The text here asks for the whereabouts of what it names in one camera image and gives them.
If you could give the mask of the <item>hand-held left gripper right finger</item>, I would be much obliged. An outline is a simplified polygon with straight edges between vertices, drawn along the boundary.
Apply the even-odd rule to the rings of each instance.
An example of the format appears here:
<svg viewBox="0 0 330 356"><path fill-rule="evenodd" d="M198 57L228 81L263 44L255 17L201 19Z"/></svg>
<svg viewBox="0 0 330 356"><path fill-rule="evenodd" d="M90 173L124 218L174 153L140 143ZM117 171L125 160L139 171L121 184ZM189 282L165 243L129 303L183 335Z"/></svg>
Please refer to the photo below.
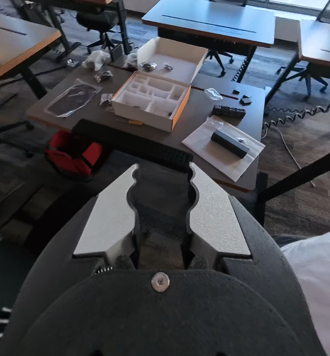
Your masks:
<svg viewBox="0 0 330 356"><path fill-rule="evenodd" d="M185 267L195 257L217 269L224 257L250 259L251 251L234 211L230 195L195 163L189 163L187 236L182 243Z"/></svg>

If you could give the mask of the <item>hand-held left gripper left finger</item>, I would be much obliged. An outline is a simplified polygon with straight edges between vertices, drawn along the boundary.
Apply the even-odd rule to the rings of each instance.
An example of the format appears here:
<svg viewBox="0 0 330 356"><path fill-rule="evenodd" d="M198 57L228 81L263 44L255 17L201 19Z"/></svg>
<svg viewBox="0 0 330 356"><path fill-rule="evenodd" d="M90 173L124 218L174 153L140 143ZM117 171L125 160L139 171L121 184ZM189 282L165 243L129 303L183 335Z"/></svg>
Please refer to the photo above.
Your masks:
<svg viewBox="0 0 330 356"><path fill-rule="evenodd" d="M95 204L73 251L73 257L102 257L114 267L119 256L131 256L139 243L139 215L131 191L140 166L133 164L96 197Z"/></svg>

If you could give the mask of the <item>white orange kit box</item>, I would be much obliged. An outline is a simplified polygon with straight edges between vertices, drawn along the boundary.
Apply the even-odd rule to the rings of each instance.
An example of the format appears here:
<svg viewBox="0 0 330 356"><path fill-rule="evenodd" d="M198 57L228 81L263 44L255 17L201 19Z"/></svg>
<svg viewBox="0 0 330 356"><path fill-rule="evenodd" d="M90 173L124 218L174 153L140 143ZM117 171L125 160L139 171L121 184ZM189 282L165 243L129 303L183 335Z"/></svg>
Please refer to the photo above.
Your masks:
<svg viewBox="0 0 330 356"><path fill-rule="evenodd" d="M171 132L188 101L192 81L207 51L161 37L146 42L137 51L137 71L113 96L111 105L115 115ZM140 63L148 61L158 65L152 72L140 68ZM165 71L165 63L173 66L173 71Z"/></svg>

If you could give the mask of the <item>grey desk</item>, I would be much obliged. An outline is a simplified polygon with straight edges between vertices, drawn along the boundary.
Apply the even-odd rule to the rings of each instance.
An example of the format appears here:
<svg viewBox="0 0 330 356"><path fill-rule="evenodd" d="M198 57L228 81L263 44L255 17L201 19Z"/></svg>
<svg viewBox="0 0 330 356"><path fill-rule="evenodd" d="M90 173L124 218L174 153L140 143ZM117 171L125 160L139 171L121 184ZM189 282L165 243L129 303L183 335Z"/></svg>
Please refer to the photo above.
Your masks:
<svg viewBox="0 0 330 356"><path fill-rule="evenodd" d="M34 103L26 112L29 119L43 123L49 127L54 127L63 131L71 132L72 128L81 120L86 119L91 122L99 123L111 128L115 128L133 135L146 138L164 145L183 150L193 155L193 162L201 168L208 176L217 183L229 186L231 188L248 192L254 190L257 180L258 158L251 163L245 173L234 182L219 170L214 168L203 158L193 153L189 148L182 144L182 141L189 136L194 130L202 125L207 117L211 116L213 104L210 102L204 91L200 90L200 85L209 84L209 87L224 90L225 94L230 94L233 89L239 90L245 95L251 96L252 104L246 106L246 115L238 123L231 118L225 118L233 126L237 125L238 129L245 132L256 140L260 140L261 128L264 115L265 92L263 89L251 87L246 84L225 82L220 83L220 79L203 74L197 74L195 77L195 87L191 89L189 99L180 114L173 131L167 133L149 126L135 126L129 123L116 121L117 118L113 112L105 110L100 106L100 98L103 93L115 93L131 76L131 72L105 65L103 70L110 70L113 78L100 83L101 92L94 96L83 108L76 111L67 118L56 118L46 114L44 108L57 96L67 90L74 84L75 79L94 83L94 72L79 66L74 69L63 81L54 87L42 99Z"/></svg>

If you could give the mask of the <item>desk with wooden edge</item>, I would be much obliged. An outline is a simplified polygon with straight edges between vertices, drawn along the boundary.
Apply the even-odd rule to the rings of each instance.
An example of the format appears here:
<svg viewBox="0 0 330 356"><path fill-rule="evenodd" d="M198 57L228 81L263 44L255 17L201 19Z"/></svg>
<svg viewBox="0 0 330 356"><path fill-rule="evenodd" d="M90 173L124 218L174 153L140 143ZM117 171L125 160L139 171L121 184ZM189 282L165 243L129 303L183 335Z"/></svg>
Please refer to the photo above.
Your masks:
<svg viewBox="0 0 330 356"><path fill-rule="evenodd" d="M59 40L58 29L0 14L0 78Z"/></svg>
<svg viewBox="0 0 330 356"><path fill-rule="evenodd" d="M330 24L301 20L298 59L330 67Z"/></svg>
<svg viewBox="0 0 330 356"><path fill-rule="evenodd" d="M221 2L162 0L152 7L142 22L159 29L169 29L207 38L272 47L275 14L271 11L240 7Z"/></svg>

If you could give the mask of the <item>white foam sheet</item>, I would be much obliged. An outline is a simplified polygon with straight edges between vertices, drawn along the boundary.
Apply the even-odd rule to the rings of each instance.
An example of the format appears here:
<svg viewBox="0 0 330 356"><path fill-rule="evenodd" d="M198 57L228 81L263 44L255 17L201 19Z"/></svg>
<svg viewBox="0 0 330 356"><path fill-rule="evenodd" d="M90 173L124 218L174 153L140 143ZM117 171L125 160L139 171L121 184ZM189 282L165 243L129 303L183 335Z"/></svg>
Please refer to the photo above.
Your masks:
<svg viewBox="0 0 330 356"><path fill-rule="evenodd" d="M237 137L246 138L247 146L250 148L249 153L241 159L213 142L211 136L216 130L220 130L234 139ZM245 173L247 168L265 148L265 145L260 141L230 123L225 122L216 115L208 117L206 121L187 136L182 143L234 182Z"/></svg>

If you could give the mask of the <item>red bag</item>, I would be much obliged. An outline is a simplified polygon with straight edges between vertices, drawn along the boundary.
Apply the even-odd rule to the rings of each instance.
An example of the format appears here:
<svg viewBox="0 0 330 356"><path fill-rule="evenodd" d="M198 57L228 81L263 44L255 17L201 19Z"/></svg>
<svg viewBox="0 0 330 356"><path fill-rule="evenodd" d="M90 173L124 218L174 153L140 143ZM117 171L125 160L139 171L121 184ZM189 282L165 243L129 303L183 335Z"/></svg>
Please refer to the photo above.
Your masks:
<svg viewBox="0 0 330 356"><path fill-rule="evenodd" d="M66 179L90 180L95 164L103 152L101 144L91 142L67 131L56 132L44 150L52 168Z"/></svg>

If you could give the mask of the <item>grey black rectangular bar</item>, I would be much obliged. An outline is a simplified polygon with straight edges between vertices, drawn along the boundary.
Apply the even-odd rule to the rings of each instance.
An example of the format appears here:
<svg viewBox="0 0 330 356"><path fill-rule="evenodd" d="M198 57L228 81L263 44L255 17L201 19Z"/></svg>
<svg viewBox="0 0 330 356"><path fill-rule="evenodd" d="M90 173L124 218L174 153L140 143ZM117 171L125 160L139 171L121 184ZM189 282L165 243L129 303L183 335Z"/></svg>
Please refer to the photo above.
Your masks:
<svg viewBox="0 0 330 356"><path fill-rule="evenodd" d="M250 151L247 145L244 145L220 130L213 132L211 140L241 159Z"/></svg>

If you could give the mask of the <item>black mesh chair back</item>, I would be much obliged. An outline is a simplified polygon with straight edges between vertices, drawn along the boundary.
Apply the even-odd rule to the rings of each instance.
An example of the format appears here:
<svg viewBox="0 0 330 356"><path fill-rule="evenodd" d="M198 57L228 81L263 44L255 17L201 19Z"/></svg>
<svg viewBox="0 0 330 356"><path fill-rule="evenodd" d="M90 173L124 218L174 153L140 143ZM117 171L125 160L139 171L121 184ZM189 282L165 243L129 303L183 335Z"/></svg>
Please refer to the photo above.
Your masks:
<svg viewBox="0 0 330 356"><path fill-rule="evenodd" d="M71 133L182 173L189 172L193 160L193 155L183 150L86 119L81 119Z"/></svg>

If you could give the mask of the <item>black battery holder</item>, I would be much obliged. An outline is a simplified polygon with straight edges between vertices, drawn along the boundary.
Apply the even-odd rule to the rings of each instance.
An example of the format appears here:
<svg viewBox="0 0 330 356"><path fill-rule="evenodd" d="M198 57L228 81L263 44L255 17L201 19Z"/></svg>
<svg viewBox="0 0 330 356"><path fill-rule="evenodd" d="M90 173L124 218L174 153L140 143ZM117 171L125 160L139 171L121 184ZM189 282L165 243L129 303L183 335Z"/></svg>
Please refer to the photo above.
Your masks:
<svg viewBox="0 0 330 356"><path fill-rule="evenodd" d="M243 119L246 115L246 110L242 108L235 108L224 105L214 105L212 109L212 114L216 116L227 116L235 119Z"/></svg>

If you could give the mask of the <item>crumpled clear bag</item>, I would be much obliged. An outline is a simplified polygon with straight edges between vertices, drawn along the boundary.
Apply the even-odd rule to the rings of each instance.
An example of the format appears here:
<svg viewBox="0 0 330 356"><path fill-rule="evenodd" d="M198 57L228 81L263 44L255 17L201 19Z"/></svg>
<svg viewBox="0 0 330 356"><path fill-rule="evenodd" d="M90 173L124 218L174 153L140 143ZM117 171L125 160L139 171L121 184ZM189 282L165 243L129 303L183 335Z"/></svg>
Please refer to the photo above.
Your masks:
<svg viewBox="0 0 330 356"><path fill-rule="evenodd" d="M207 88L204 90L204 93L213 101L220 101L223 99L223 97L214 88Z"/></svg>

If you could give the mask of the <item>long clear plastic sleeve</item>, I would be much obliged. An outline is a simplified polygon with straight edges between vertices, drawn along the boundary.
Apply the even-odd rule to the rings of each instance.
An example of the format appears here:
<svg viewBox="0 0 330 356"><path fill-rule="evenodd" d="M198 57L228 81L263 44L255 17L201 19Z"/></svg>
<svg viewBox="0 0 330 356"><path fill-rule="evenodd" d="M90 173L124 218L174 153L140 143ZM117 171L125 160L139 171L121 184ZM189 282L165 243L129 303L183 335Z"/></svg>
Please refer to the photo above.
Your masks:
<svg viewBox="0 0 330 356"><path fill-rule="evenodd" d="M83 108L101 89L98 85L77 78L72 86L52 100L43 111L56 118L67 118Z"/></svg>

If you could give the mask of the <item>black office chair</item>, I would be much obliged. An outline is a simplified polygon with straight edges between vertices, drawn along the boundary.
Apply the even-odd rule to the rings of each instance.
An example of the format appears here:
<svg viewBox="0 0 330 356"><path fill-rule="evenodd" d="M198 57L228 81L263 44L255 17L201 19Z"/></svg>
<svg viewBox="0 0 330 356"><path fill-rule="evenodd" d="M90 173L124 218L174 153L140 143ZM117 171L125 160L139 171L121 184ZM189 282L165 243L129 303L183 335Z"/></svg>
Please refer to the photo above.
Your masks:
<svg viewBox="0 0 330 356"><path fill-rule="evenodd" d="M312 74L310 71L310 65L307 65L305 68L303 67L292 67L291 69L288 69L288 74L291 72L295 72L294 75L291 76L286 76L284 79L282 79L281 82L287 82L295 78L299 78L299 81L302 81L303 79L305 80L305 85L306 85L306 91L307 95L305 96L305 100L308 99L311 96L311 79L314 79L315 81L321 83L323 87L320 89L320 92L324 93L327 89L328 83L321 77L318 77L315 74Z"/></svg>
<svg viewBox="0 0 330 356"><path fill-rule="evenodd" d="M3 105L7 104L10 100L15 98L16 96L17 96L17 93L13 93L12 95L5 97L4 100L0 101L0 108ZM7 131L10 131L12 129L21 127L21 126L25 126L28 131L31 131L31 130L34 129L34 126L29 121L24 120L24 121L19 121L19 122L7 124L7 125L0 125L0 134L4 133L4 132L7 132ZM25 156L27 158L31 158L31 157L34 156L34 154L27 147L25 147L23 145L20 145L20 144L12 143L12 142L10 142L8 140L5 140L5 139L3 139L1 137L0 137L0 144L6 144L6 145L8 145L10 147L13 147L13 148L16 148L16 149L20 149L21 151L23 151L25 153Z"/></svg>
<svg viewBox="0 0 330 356"><path fill-rule="evenodd" d="M214 57L217 61L217 63L220 65L221 67L221 74L218 76L218 78L222 78L225 76L225 68L224 68L224 65L221 61L221 58L220 58L220 55L223 55L223 56L226 56L226 57L229 57L229 64L233 64L234 62L234 58L233 58L233 55L232 54L229 54L227 52L224 52L224 51L215 51L215 50L208 50L207 51L207 56L206 58L210 58L210 60L212 60L212 58Z"/></svg>
<svg viewBox="0 0 330 356"><path fill-rule="evenodd" d="M120 27L120 34L122 36L122 44L124 53L130 54L132 51L131 44L129 43L126 21L120 18L116 11L103 11L99 14L90 14L85 12L78 12L76 15L78 24L87 29L87 31L95 30L99 32L99 40L87 46L88 54L92 53L92 48L101 46L102 49L106 47L110 50L115 48L115 44L108 37L108 32L118 25Z"/></svg>

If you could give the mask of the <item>crumpled white bag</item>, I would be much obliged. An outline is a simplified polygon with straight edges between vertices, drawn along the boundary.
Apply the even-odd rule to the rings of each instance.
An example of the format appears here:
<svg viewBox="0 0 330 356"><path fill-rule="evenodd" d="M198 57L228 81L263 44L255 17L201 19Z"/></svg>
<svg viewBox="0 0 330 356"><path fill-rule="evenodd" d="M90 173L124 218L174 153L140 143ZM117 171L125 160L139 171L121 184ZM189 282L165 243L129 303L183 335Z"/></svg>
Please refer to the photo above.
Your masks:
<svg viewBox="0 0 330 356"><path fill-rule="evenodd" d="M96 50L92 52L85 61L81 63L83 68L99 71L102 66L111 59L109 52Z"/></svg>

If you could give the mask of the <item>small black box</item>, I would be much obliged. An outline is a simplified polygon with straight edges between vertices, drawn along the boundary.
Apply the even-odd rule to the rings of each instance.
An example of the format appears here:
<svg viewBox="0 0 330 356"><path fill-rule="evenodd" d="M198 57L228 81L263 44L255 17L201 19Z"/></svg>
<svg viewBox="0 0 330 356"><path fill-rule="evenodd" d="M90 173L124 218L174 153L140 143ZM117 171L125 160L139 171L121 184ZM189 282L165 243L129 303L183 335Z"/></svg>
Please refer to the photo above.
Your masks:
<svg viewBox="0 0 330 356"><path fill-rule="evenodd" d="M123 48L121 44L117 44L114 47L109 47L109 55L112 62L117 61L123 56Z"/></svg>

